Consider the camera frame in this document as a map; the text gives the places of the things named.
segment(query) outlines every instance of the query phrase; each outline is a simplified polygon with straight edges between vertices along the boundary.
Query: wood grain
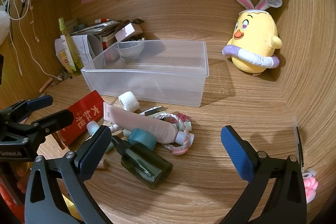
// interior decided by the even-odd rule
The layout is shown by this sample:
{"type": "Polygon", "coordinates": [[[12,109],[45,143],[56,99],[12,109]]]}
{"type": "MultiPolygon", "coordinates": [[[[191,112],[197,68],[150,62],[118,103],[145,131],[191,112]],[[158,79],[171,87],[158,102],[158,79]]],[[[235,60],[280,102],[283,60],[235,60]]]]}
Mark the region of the wood grain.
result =
{"type": "MultiPolygon", "coordinates": [[[[207,43],[210,76],[201,107],[164,104],[171,112],[190,115],[196,136],[192,148],[181,157],[159,145],[155,149],[174,165],[167,182],[155,191],[148,190],[120,165],[120,156],[112,151],[104,156],[108,169],[98,170],[86,183],[114,223],[218,223],[246,186],[221,144],[220,131],[225,125],[231,124],[256,150],[280,158],[295,153],[292,114],[277,83],[268,73],[258,78],[239,71],[221,54],[242,9],[235,0],[97,0],[87,6],[80,6],[80,0],[69,1],[72,16],[81,21],[107,15],[140,17],[146,21],[144,30],[151,38],[207,43]]],[[[89,90],[82,77],[75,77],[46,92],[54,97],[54,105],[34,113],[31,119],[68,107],[89,90]]],[[[118,105],[116,98],[104,100],[118,105]]],[[[140,102],[141,110],[153,105],[159,104],[140,102]]],[[[70,149],[78,148],[86,137],[80,136],[70,149]]],[[[60,157],[65,152],[49,137],[39,153],[60,157]]],[[[254,217],[265,205],[271,186],[254,217]]]]}
{"type": "MultiPolygon", "coordinates": [[[[90,193],[115,224],[122,223],[218,223],[234,205],[246,186],[239,178],[220,140],[221,128],[231,124],[256,150],[274,157],[286,158],[295,153],[292,115],[275,82],[251,78],[229,61],[210,59],[210,77],[206,81],[202,107],[164,104],[171,112],[182,112],[193,119],[195,141],[183,156],[176,157],[157,145],[155,152],[172,162],[174,169],[157,190],[149,190],[120,164],[115,150],[105,154],[109,167],[97,170],[86,182],[90,193]]],[[[68,107],[89,90],[79,76],[46,90],[54,104],[35,112],[30,122],[68,107]]],[[[117,98],[103,97],[119,106],[117,98]]],[[[140,102],[142,111],[159,105],[140,102]]],[[[87,138],[85,133],[75,140],[75,150],[87,138]]],[[[47,158],[64,155],[48,136],[39,154],[47,158]]],[[[256,210],[260,214],[271,185],[256,210]]]]}
{"type": "MultiPolygon", "coordinates": [[[[234,205],[246,186],[240,180],[220,141],[220,130],[231,124],[256,150],[286,158],[295,153],[292,121],[296,118],[304,144],[305,167],[318,172],[320,182],[315,200],[308,206],[308,218],[320,210],[334,187],[336,175],[336,0],[283,0],[283,7],[270,9],[277,23],[283,48],[278,52],[281,67],[267,70],[259,77],[239,71],[221,50],[232,36],[241,6],[235,0],[96,0],[85,5],[80,0],[34,0],[34,19],[43,44],[29,43],[37,51],[41,65],[53,72],[59,69],[53,41],[59,36],[57,18],[78,17],[93,23],[97,18],[135,18],[145,20],[148,39],[204,40],[207,43],[210,76],[206,80],[201,107],[164,104],[193,119],[195,142],[187,154],[175,157],[161,146],[155,152],[173,163],[167,182],[151,191],[130,175],[113,150],[105,154],[107,170],[98,170],[86,185],[104,212],[118,224],[129,223],[218,223],[234,205]]],[[[31,33],[29,18],[22,21],[24,33],[31,33]]],[[[25,60],[20,77],[15,53],[5,41],[0,53],[5,57],[0,104],[9,105],[21,98],[32,98],[48,79],[30,60],[18,26],[13,24],[25,60]]],[[[89,93],[82,77],[66,80],[46,90],[54,104],[36,112],[33,121],[66,108],[89,93]]],[[[117,99],[104,97],[118,105],[117,99]]],[[[154,105],[140,102],[141,110],[154,105]]],[[[70,147],[76,150],[87,134],[70,147]]],[[[52,137],[40,146],[47,158],[63,156],[52,137]]],[[[270,193],[266,189],[253,217],[260,214],[270,193]]]]}
{"type": "MultiPolygon", "coordinates": [[[[16,0],[19,13],[21,2],[16,0]]],[[[58,18],[70,19],[70,9],[67,0],[40,0],[33,6],[36,35],[40,42],[35,40],[33,27],[30,24],[32,14],[29,10],[26,17],[20,21],[22,32],[29,43],[33,57],[49,74],[58,75],[61,63],[55,56],[54,40],[59,38],[58,18]]],[[[10,15],[18,18],[13,0],[10,0],[10,15]]],[[[0,85],[0,108],[7,107],[22,99],[36,97],[38,90],[50,76],[42,73],[38,65],[32,60],[29,48],[24,41],[18,21],[11,21],[13,43],[17,49],[23,76],[20,75],[14,47],[8,35],[0,46],[0,54],[4,56],[2,84],[0,85]]]]}
{"type": "Polygon", "coordinates": [[[69,0],[71,14],[92,24],[97,18],[141,18],[147,39],[206,40],[221,50],[231,36],[242,6],[235,0],[69,0]]]}
{"type": "Polygon", "coordinates": [[[309,219],[320,210],[336,176],[336,0],[283,0],[274,12],[283,41],[277,83],[300,128],[305,167],[317,171],[319,187],[309,219]]]}

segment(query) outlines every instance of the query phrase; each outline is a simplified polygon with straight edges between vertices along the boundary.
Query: red box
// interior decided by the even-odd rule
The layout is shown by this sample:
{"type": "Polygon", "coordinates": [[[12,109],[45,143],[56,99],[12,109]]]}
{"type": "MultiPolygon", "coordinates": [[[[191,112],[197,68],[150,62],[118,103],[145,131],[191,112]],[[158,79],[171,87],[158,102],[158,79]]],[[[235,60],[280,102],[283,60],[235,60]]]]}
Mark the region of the red box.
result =
{"type": "Polygon", "coordinates": [[[98,121],[104,115],[103,98],[95,90],[74,103],[68,110],[73,113],[73,123],[53,134],[62,149],[68,147],[79,135],[86,131],[90,121],[98,121]]]}

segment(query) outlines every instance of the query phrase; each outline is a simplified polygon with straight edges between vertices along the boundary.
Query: yellow chick plush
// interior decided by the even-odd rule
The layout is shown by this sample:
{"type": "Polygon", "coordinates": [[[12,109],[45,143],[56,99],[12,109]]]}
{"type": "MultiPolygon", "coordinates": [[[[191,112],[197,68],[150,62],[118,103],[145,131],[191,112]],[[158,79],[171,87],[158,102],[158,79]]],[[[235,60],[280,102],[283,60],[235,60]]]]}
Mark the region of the yellow chick plush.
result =
{"type": "Polygon", "coordinates": [[[265,11],[269,5],[260,0],[255,9],[250,0],[237,1],[247,10],[240,13],[223,55],[231,56],[235,66],[248,73],[260,74],[266,68],[276,68],[279,59],[273,53],[282,47],[282,42],[272,16],[265,11]]]}

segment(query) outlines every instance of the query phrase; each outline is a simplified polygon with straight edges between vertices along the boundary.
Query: braided hair tie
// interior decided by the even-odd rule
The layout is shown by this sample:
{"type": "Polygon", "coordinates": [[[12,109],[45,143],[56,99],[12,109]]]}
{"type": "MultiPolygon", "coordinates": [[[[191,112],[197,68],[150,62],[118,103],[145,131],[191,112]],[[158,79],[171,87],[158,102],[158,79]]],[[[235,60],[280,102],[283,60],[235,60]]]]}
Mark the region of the braided hair tie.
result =
{"type": "Polygon", "coordinates": [[[184,142],[183,145],[181,146],[174,146],[174,145],[164,145],[162,144],[165,148],[169,149],[172,151],[172,153],[174,155],[182,155],[184,153],[186,153],[188,151],[188,144],[189,144],[189,131],[187,130],[187,128],[185,127],[183,121],[181,120],[180,117],[171,114],[171,113],[162,113],[160,115],[155,116],[155,119],[163,119],[166,117],[173,117],[175,120],[177,120],[179,127],[178,128],[182,128],[183,132],[185,133],[185,137],[184,137],[184,142]]]}

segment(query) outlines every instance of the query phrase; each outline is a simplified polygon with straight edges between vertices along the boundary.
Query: pink plush toy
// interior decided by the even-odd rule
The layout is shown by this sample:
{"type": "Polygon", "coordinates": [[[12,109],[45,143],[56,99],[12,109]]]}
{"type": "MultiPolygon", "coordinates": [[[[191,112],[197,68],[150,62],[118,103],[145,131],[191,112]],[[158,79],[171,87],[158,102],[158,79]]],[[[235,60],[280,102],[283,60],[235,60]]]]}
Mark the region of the pink plush toy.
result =
{"type": "Polygon", "coordinates": [[[316,196],[316,189],[319,183],[314,177],[311,177],[309,179],[304,179],[304,189],[306,191],[306,199],[307,199],[307,204],[311,202],[315,196],[316,196]]]}

